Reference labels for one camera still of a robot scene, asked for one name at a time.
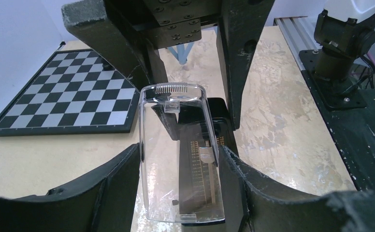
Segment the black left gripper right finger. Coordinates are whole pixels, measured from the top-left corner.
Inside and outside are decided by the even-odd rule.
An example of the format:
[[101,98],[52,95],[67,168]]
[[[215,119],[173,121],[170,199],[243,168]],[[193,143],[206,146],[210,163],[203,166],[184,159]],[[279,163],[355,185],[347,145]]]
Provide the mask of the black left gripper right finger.
[[281,184],[219,147],[229,232],[375,232],[375,190],[323,196]]

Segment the clear metronome cover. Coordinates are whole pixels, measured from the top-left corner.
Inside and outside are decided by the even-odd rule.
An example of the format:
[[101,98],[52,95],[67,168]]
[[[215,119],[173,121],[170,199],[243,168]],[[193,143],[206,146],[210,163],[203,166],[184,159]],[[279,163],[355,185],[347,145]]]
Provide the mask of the clear metronome cover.
[[144,87],[139,134],[146,217],[182,224],[224,220],[218,144],[205,89],[187,83]]

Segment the black metronome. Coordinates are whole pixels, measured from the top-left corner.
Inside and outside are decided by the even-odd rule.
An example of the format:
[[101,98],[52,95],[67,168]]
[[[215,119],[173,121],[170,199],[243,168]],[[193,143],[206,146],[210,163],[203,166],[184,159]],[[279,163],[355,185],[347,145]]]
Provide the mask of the black metronome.
[[183,232],[224,232],[224,207],[215,152],[219,145],[237,151],[231,117],[225,100],[209,98],[216,145],[213,145],[199,104],[180,104],[174,116],[179,140],[178,206]]

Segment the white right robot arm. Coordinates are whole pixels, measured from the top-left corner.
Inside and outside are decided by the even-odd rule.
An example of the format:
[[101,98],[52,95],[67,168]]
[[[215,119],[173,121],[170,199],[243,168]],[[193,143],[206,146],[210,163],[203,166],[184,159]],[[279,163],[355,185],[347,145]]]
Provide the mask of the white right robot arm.
[[[272,0],[79,0],[61,7],[66,30],[141,90],[168,81],[158,50],[201,39],[218,26],[216,46],[232,125],[240,127],[244,86]],[[317,77],[339,87],[375,43],[375,0],[328,0],[314,39]]]

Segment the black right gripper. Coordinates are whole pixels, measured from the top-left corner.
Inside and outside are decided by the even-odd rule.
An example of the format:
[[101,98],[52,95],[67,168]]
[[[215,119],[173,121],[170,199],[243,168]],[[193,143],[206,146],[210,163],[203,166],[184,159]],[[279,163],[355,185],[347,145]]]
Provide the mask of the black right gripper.
[[220,15],[216,47],[231,124],[239,129],[243,91],[274,0],[80,0],[61,7],[66,30],[132,85],[168,82],[156,49],[198,41]]

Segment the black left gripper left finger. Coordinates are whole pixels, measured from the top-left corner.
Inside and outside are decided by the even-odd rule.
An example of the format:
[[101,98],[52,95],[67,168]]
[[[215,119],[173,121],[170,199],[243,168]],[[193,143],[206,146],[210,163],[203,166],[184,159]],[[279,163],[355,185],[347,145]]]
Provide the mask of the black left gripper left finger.
[[129,232],[139,165],[139,145],[133,144],[46,195],[0,197],[0,232]]

